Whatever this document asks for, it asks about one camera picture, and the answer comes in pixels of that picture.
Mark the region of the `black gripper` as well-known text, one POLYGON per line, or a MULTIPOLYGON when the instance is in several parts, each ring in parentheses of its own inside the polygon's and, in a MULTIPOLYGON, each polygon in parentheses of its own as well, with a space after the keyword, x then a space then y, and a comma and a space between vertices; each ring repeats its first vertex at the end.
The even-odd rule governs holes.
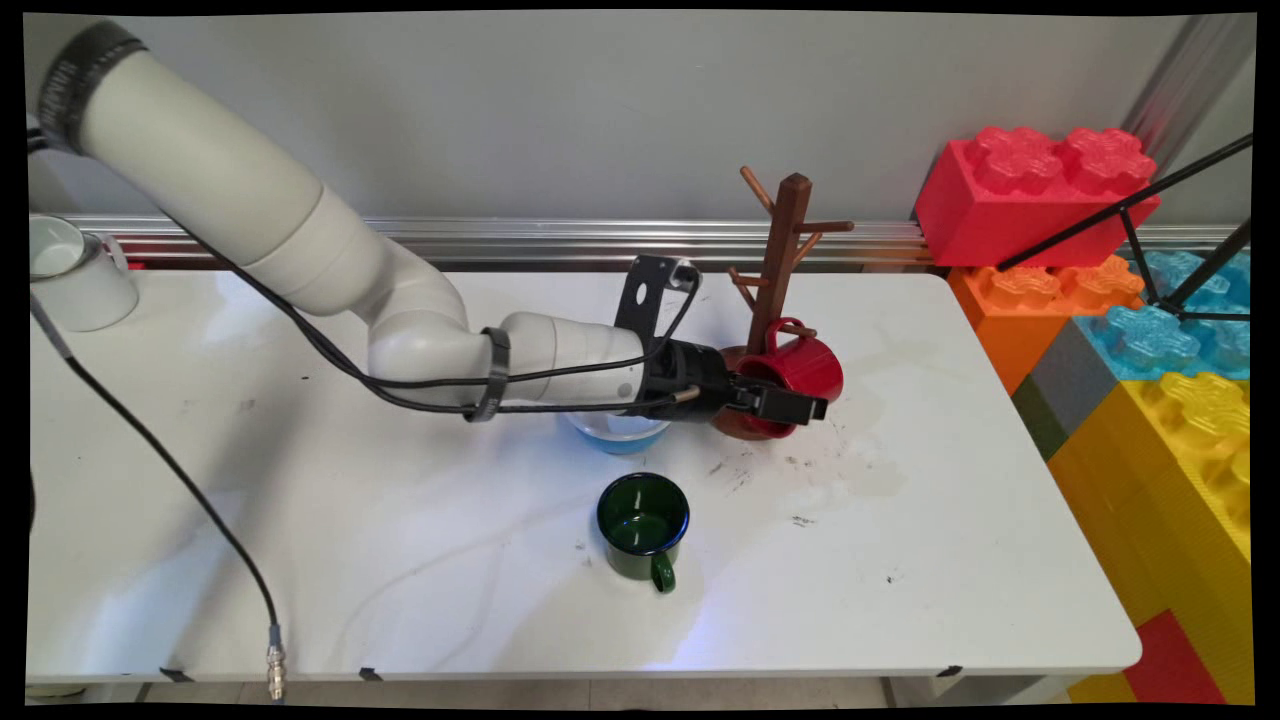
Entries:
POLYGON ((669 340, 644 363, 640 415, 660 421, 709 421, 724 409, 760 421, 808 425, 828 400, 776 386, 771 375, 731 372, 719 350, 669 340))

